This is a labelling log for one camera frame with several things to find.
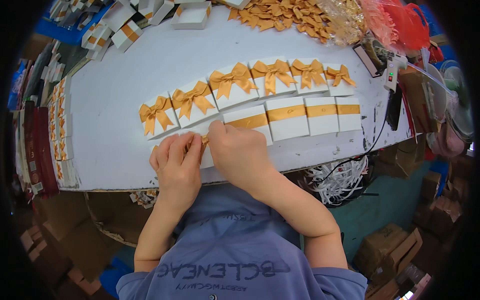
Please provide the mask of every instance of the hand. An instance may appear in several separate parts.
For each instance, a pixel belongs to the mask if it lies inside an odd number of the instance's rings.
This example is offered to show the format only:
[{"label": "hand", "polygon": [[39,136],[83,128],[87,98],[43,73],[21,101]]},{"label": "hand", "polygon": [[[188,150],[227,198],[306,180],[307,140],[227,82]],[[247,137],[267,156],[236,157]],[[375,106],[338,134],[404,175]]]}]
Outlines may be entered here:
[{"label": "hand", "polygon": [[[183,150],[190,145],[187,154]],[[158,177],[158,201],[172,213],[183,215],[195,201],[202,185],[200,151],[202,138],[192,132],[169,136],[150,156],[150,165]]]},{"label": "hand", "polygon": [[258,131],[213,121],[208,139],[218,171],[254,198],[262,182],[278,173],[268,159],[265,136]]}]

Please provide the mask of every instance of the person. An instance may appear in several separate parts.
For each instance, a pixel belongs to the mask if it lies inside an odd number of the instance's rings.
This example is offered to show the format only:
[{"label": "person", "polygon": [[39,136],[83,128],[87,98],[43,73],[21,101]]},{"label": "person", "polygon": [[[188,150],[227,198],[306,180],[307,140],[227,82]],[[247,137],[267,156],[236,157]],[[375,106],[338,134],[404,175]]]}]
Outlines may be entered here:
[{"label": "person", "polygon": [[150,157],[158,200],[120,300],[364,299],[367,279],[348,270],[332,214],[275,169],[265,136],[214,121],[207,137],[230,184],[201,188],[199,135],[160,143]]}]

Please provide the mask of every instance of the blue t-shirt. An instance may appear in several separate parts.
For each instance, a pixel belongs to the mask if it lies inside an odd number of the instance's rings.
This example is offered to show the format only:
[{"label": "blue t-shirt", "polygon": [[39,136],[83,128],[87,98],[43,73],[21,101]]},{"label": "blue t-shirt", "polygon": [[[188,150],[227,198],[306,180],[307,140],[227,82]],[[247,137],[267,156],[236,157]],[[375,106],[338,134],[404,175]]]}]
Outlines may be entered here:
[{"label": "blue t-shirt", "polygon": [[202,187],[176,231],[155,269],[119,280],[120,300],[364,299],[364,276],[310,268],[298,233],[232,185]]}]

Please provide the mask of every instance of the white table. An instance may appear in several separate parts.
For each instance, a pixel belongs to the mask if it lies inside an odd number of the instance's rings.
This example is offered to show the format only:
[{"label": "white table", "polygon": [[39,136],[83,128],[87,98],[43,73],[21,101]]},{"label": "white table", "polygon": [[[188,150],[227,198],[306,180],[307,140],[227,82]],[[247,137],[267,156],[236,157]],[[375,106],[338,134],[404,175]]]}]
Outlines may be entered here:
[{"label": "white table", "polygon": [[[279,171],[316,166],[359,155],[411,137],[402,104],[398,130],[388,124],[380,137],[388,92],[383,78],[372,78],[350,48],[325,46],[299,33],[295,26],[277,32],[227,21],[229,10],[214,7],[204,30],[174,30],[170,20],[144,29],[125,52],[112,46],[101,62],[91,61],[72,78],[72,165],[76,179],[62,190],[137,190],[158,187],[148,159],[158,141],[147,141],[139,121],[139,106],[208,72],[238,61],[272,56],[319,58],[345,64],[357,83],[362,131],[340,132],[284,140],[269,147]],[[259,105],[255,101],[248,105]],[[222,181],[215,168],[202,170],[202,182]]]}]

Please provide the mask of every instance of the ribbon bow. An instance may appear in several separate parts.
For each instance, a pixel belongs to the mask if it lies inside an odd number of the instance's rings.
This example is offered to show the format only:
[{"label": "ribbon bow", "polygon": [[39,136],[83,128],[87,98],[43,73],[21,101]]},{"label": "ribbon bow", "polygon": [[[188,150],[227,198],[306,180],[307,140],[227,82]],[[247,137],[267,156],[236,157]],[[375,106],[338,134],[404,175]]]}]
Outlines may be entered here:
[{"label": "ribbon bow", "polygon": [[208,108],[215,108],[206,98],[206,95],[210,95],[212,92],[208,87],[208,84],[204,82],[197,82],[193,90],[185,93],[179,89],[173,92],[172,102],[175,109],[180,108],[179,119],[182,116],[187,117],[190,120],[190,114],[192,112],[192,103],[204,113],[207,114]]},{"label": "ribbon bow", "polygon": [[268,96],[270,92],[276,95],[275,91],[275,77],[280,79],[286,86],[290,87],[290,84],[296,84],[297,82],[293,77],[287,74],[289,71],[288,65],[281,60],[276,60],[272,67],[267,66],[261,61],[257,61],[253,66],[253,69],[259,73],[265,74],[265,96]]},{"label": "ribbon bow", "polygon": [[340,84],[340,81],[343,79],[345,80],[347,83],[353,85],[354,87],[357,87],[355,85],[355,81],[351,80],[350,79],[350,76],[348,74],[348,69],[345,65],[342,65],[340,67],[340,70],[334,70],[330,67],[327,68],[327,73],[331,76],[335,76],[335,81],[333,82],[333,85],[332,86],[337,86]]},{"label": "ribbon bow", "polygon": [[210,75],[210,85],[212,85],[213,90],[218,88],[217,99],[220,99],[222,95],[225,95],[228,99],[233,83],[238,85],[247,94],[250,94],[251,89],[258,89],[258,87],[249,80],[251,77],[247,66],[242,63],[237,63],[232,69],[232,73],[223,74],[219,71],[214,71],[212,75]]},{"label": "ribbon bow", "polygon": [[323,65],[318,60],[313,60],[311,65],[304,65],[300,60],[293,61],[292,67],[302,71],[301,88],[312,88],[312,79],[316,85],[327,84],[321,76],[324,72]]},{"label": "ribbon bow", "polygon": [[63,149],[65,149],[65,142],[60,141],[60,157],[62,160],[67,160],[67,154],[65,151],[63,151]]},{"label": "ribbon bow", "polygon": [[170,118],[165,113],[165,110],[172,107],[170,98],[165,98],[158,96],[156,98],[155,105],[148,107],[148,105],[142,104],[140,110],[138,111],[140,115],[140,120],[145,122],[145,133],[147,135],[149,132],[154,135],[155,132],[155,119],[158,120],[160,125],[162,125],[163,131],[167,130],[168,125],[173,125]]},{"label": "ribbon bow", "polygon": [[60,167],[60,164],[59,164],[59,163],[57,163],[57,177],[58,177],[58,179],[60,179],[60,180],[63,179],[63,174],[62,174],[62,172],[61,172],[61,167]]}]

